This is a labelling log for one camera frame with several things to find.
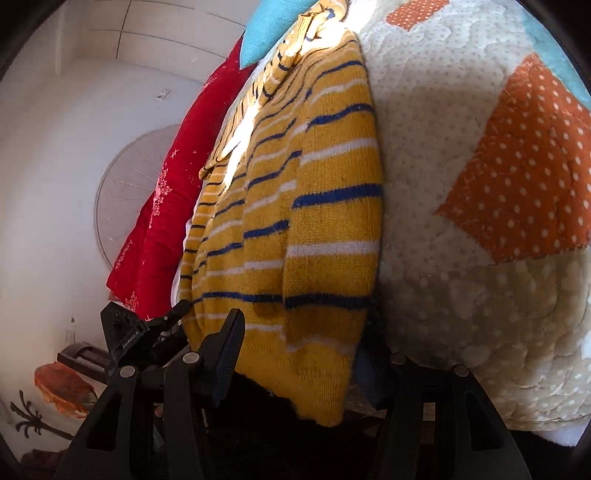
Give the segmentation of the yellow striped knit sweater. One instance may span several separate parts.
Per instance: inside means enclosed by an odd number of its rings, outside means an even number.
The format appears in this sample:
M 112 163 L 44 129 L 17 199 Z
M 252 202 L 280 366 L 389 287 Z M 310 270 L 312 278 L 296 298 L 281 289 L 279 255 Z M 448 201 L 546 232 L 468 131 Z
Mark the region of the yellow striped knit sweater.
M 298 16 L 229 108 L 178 285 L 191 347 L 242 311 L 238 372 L 324 426 L 345 410 L 383 222 L 376 112 L 348 9 L 318 1 Z

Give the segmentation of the orange wall decoration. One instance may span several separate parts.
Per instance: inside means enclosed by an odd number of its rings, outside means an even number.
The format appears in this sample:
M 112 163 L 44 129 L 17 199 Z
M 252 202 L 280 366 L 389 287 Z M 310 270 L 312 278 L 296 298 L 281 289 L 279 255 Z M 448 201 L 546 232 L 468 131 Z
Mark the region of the orange wall decoration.
M 91 384 L 59 362 L 39 366 L 34 372 L 34 383 L 43 399 L 68 417 L 85 418 L 98 399 Z

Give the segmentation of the white round headboard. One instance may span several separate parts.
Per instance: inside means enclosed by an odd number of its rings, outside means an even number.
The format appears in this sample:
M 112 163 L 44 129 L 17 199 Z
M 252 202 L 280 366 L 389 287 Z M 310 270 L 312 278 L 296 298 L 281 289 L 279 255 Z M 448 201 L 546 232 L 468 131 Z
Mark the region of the white round headboard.
M 178 129 L 172 124 L 138 137 L 105 170 L 95 197 L 94 230 L 108 268 L 113 267 L 141 208 L 154 191 Z

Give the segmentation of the red embroidered duvet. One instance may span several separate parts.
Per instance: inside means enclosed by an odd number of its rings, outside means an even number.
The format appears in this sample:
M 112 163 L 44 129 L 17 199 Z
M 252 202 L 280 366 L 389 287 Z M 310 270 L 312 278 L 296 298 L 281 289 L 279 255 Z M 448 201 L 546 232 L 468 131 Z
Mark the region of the red embroidered duvet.
M 202 188 L 199 171 L 229 106 L 252 68 L 239 66 L 242 40 L 208 77 L 184 116 L 154 190 L 142 206 L 107 278 L 111 297 L 142 320 L 167 313 L 183 254 L 186 223 Z

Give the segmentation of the turquoise pillow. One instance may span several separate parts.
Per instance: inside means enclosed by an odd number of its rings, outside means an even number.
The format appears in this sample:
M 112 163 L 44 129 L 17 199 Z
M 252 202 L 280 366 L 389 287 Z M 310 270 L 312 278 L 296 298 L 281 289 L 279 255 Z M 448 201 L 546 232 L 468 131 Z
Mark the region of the turquoise pillow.
M 315 0 L 263 0 L 246 24 L 239 53 L 240 69 L 259 63 L 277 40 L 290 30 L 297 17 Z

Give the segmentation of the patchwork dotted quilt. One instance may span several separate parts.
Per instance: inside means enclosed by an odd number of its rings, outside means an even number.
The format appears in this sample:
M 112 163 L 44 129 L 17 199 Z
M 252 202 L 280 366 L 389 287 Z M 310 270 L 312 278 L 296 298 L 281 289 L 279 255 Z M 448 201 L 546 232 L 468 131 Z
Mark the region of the patchwork dotted quilt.
M 388 342 L 506 423 L 590 419 L 590 95 L 518 1 L 353 1 L 386 180 Z

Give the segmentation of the white glossy wardrobe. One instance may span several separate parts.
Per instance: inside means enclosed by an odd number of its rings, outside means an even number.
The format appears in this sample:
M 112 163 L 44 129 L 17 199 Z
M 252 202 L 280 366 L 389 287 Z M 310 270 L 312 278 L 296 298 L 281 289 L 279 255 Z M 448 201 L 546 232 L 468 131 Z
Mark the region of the white glossy wardrobe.
M 53 15 L 55 71 L 75 59 L 120 61 L 204 81 L 259 5 L 253 0 L 67 1 Z

